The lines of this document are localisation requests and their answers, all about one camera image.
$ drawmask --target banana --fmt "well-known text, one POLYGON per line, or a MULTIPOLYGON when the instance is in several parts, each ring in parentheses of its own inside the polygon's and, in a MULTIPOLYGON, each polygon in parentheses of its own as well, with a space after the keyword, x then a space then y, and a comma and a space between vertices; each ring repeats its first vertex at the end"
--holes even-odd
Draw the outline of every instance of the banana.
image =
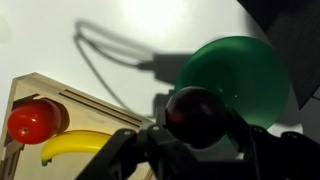
POLYGON ((49 139, 41 150, 42 166, 59 154, 70 152, 97 153, 111 135, 86 130, 67 131, 49 139))

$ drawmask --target dark red sphere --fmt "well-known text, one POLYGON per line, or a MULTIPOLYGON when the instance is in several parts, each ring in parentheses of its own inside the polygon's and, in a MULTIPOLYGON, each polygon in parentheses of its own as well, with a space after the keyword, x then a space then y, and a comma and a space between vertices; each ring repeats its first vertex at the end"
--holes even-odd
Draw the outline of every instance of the dark red sphere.
POLYGON ((194 148, 206 148, 226 133, 228 110, 206 89, 187 87, 174 94, 166 108, 166 127, 194 148))

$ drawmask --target red tomato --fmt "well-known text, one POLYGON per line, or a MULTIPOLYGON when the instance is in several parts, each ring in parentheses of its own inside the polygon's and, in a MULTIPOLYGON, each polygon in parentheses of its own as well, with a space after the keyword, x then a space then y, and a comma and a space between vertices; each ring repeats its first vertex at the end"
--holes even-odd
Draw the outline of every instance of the red tomato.
POLYGON ((38 144, 56 134, 60 124, 61 114, 57 105, 47 99, 38 99, 14 109, 7 125, 15 140, 38 144))

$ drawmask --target white table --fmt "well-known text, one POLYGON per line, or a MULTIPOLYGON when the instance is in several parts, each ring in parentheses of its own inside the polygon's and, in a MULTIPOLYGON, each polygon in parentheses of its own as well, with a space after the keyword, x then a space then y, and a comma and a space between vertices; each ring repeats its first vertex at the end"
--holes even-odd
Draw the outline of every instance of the white table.
MULTIPOLYGON (((74 44, 75 23, 79 20, 144 44, 150 50, 144 54, 147 59, 152 53, 193 53, 225 36, 243 35, 267 41, 236 0, 0 1, 1 124, 12 79, 31 72, 119 105, 74 44)), ((156 81, 151 72, 119 66, 88 48, 85 50, 103 79, 139 114, 151 114, 155 94, 173 88, 156 81)), ((292 102, 289 109, 296 111, 295 98, 292 102)), ((283 127, 275 126, 273 131, 281 130, 283 127)))

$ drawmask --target wooden box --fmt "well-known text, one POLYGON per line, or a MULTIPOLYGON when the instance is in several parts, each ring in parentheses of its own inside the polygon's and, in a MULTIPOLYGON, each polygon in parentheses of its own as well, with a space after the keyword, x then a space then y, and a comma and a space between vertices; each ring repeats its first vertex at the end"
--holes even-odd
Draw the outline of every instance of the wooden box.
MULTIPOLYGON (((8 134, 7 119, 15 106, 32 99, 48 98, 63 105, 69 117, 69 130, 93 130, 113 134, 119 128, 138 130, 148 122, 140 116, 82 93, 37 73, 16 78, 12 82, 0 141, 0 180, 71 180, 94 157, 91 153, 68 153, 53 158, 42 167, 42 144, 24 145, 8 134)), ((130 179, 150 179, 148 164, 138 166, 130 179)))

